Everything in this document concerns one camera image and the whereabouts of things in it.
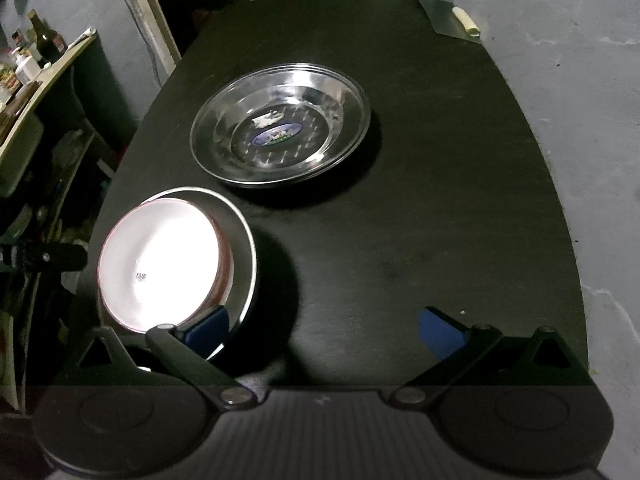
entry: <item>black wire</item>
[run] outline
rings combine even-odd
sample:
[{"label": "black wire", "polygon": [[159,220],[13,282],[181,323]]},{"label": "black wire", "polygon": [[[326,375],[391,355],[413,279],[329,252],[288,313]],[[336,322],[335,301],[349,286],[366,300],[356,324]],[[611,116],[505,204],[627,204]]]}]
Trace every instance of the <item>black wire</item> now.
[{"label": "black wire", "polygon": [[162,88],[162,83],[160,82],[160,75],[158,73],[158,62],[156,61],[156,56],[154,55],[154,51],[151,48],[151,45],[149,44],[149,42],[146,39],[146,36],[144,35],[144,33],[142,32],[142,28],[140,28],[140,24],[138,24],[138,20],[136,19],[136,14],[133,11],[133,9],[131,8],[131,5],[129,5],[129,1],[128,0],[123,0],[124,4],[127,6],[127,10],[129,11],[129,14],[131,15],[131,19],[133,20],[133,23],[136,25],[136,29],[138,30],[138,33],[140,34],[140,38],[142,38],[142,41],[145,42],[145,46],[146,46],[146,51],[149,54],[149,59],[151,60],[151,67],[154,71],[154,78],[156,79],[156,83],[158,84],[158,88]]}]

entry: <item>floor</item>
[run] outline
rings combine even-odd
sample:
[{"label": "floor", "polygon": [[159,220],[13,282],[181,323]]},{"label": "floor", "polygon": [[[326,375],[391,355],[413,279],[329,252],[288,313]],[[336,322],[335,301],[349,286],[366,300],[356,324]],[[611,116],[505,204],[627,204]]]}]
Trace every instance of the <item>floor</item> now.
[{"label": "floor", "polygon": [[640,469],[640,0],[454,0],[482,30],[574,238],[590,367],[615,415],[600,468]]}]

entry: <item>triangular hole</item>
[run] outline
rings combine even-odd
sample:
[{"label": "triangular hole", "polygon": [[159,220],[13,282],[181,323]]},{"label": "triangular hole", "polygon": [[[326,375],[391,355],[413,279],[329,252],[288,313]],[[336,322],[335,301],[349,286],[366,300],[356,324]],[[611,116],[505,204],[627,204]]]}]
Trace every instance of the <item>triangular hole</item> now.
[{"label": "triangular hole", "polygon": [[91,366],[103,366],[110,365],[112,363],[107,345],[103,338],[96,338],[91,344],[82,361],[80,363],[81,368],[88,368]]},{"label": "triangular hole", "polygon": [[556,368],[568,368],[571,366],[569,359],[566,358],[555,339],[545,339],[540,344],[533,362],[538,365]]}]

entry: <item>screw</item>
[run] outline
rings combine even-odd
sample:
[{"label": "screw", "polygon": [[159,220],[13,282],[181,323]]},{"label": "screw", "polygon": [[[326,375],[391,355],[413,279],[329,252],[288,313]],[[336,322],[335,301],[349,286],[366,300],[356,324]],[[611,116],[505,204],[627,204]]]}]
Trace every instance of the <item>screw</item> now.
[{"label": "screw", "polygon": [[396,396],[396,400],[403,404],[420,404],[427,398],[424,391],[412,386],[400,388],[394,395]]},{"label": "screw", "polygon": [[238,404],[245,404],[254,398],[253,394],[243,388],[242,386],[234,386],[233,388],[227,388],[220,394],[222,399],[227,404],[236,406]]}]

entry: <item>blue oval label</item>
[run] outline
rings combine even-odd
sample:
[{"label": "blue oval label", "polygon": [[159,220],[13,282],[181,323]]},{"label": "blue oval label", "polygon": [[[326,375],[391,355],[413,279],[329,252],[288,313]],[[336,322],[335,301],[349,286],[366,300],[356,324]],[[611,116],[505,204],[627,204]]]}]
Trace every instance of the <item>blue oval label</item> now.
[{"label": "blue oval label", "polygon": [[278,126],[269,128],[261,134],[256,135],[251,143],[254,146],[271,146],[272,144],[277,144],[283,140],[290,139],[295,134],[299,133],[300,130],[302,130],[302,124],[300,123],[279,124]]}]

